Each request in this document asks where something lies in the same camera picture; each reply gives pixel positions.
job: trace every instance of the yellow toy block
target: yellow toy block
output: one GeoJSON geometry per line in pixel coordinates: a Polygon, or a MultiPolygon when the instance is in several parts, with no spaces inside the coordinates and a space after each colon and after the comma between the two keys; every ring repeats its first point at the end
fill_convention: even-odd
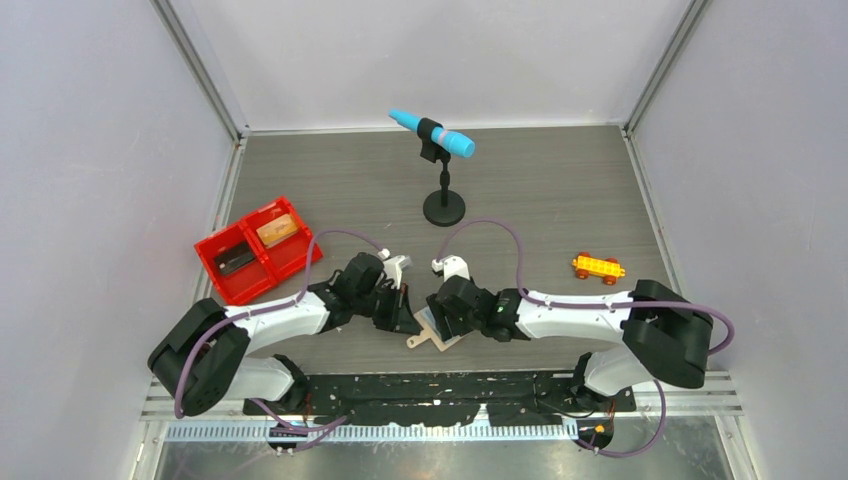
{"type": "Polygon", "coordinates": [[[616,280],[626,273],[618,260],[614,258],[600,260],[592,258],[586,252],[577,254],[577,257],[571,261],[571,265],[574,266],[574,273],[577,278],[585,280],[589,278],[589,275],[594,275],[603,278],[606,285],[615,285],[616,280]]]}

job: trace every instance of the blue microphone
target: blue microphone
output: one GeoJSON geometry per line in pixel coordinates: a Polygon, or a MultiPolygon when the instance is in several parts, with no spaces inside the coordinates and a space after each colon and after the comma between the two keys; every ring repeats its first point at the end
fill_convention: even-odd
{"type": "MultiPolygon", "coordinates": [[[[395,109],[389,110],[389,116],[398,122],[401,127],[411,130],[413,133],[418,133],[418,123],[421,122],[421,118],[395,109]]],[[[430,140],[462,158],[469,158],[474,154],[474,141],[459,132],[436,127],[430,135],[430,140]]]]}

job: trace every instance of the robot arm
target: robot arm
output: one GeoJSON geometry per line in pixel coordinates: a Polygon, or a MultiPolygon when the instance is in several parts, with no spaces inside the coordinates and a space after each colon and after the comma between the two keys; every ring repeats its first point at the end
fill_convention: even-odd
{"type": "Polygon", "coordinates": [[[402,272],[411,265],[407,256],[381,261],[360,253],[329,280],[310,285],[297,303],[293,302],[296,295],[242,307],[221,307],[210,298],[200,300],[156,347],[148,367],[175,395],[188,354],[199,337],[220,321],[239,315],[243,318],[217,332],[191,366],[183,412],[199,415],[222,399],[244,398],[266,399],[296,410],[308,392],[306,378],[297,366],[284,356],[244,357],[288,338],[339,328],[353,315],[370,317],[382,330],[419,333],[402,283],[402,272]]]}
{"type": "Polygon", "coordinates": [[[623,388],[654,378],[682,388],[704,384],[712,333],[709,316],[623,307],[634,301],[686,301],[658,282],[640,280],[633,291],[599,296],[527,292],[545,303],[536,305],[517,289],[493,294],[478,287],[460,257],[434,261],[433,270],[444,276],[444,283],[437,294],[428,297],[428,304],[437,323],[446,327],[444,331],[462,335],[479,330],[500,342],[569,336],[616,344],[608,351],[581,356],[575,368],[572,392],[588,409],[597,408],[623,388]],[[553,302],[574,304],[575,308],[549,307],[553,302]]]}

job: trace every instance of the white wall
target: white wall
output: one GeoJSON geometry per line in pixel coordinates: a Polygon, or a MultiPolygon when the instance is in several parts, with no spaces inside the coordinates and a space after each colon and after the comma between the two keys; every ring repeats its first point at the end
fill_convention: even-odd
{"type": "Polygon", "coordinates": [[[765,478],[844,478],[848,4],[713,2],[637,144],[693,301],[724,310],[765,478]]]}
{"type": "Polygon", "coordinates": [[[229,138],[147,0],[0,17],[0,478],[121,478],[229,138]]]}
{"type": "Polygon", "coordinates": [[[181,1],[253,130],[623,122],[689,4],[181,1]]]}

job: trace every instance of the red tray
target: red tray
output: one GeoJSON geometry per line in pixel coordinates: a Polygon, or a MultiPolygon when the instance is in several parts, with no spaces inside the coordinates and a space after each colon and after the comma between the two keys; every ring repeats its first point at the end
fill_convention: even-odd
{"type": "MultiPolygon", "coordinates": [[[[221,297],[230,305],[244,305],[305,268],[306,251],[312,237],[312,230],[303,223],[291,203],[286,197],[280,197],[197,242],[194,249],[221,297]],[[265,247],[256,229],[285,214],[292,216],[298,231],[270,248],[265,247]],[[221,274],[214,258],[244,241],[256,260],[229,275],[221,274]]],[[[323,256],[321,248],[315,245],[312,263],[323,256]]]]}

